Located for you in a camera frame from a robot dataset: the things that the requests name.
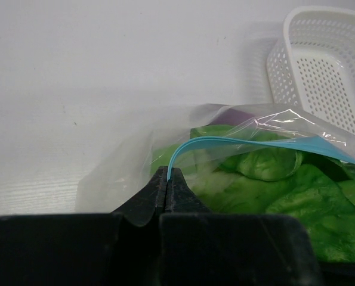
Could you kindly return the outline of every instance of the white basket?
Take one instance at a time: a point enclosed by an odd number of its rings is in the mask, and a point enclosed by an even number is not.
[[[291,11],[267,73],[274,102],[297,105],[355,134],[355,11]]]

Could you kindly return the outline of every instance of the plastic basket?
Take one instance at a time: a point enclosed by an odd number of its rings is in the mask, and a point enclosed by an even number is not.
[[[355,134],[355,11],[300,7],[267,59],[273,100]]]

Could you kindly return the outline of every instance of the white table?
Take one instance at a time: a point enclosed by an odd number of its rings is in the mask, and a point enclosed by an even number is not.
[[[126,122],[112,126],[127,111],[270,102],[264,59],[285,15],[311,4],[355,10],[345,0],[0,1],[0,215],[73,212],[78,182],[120,141]]]

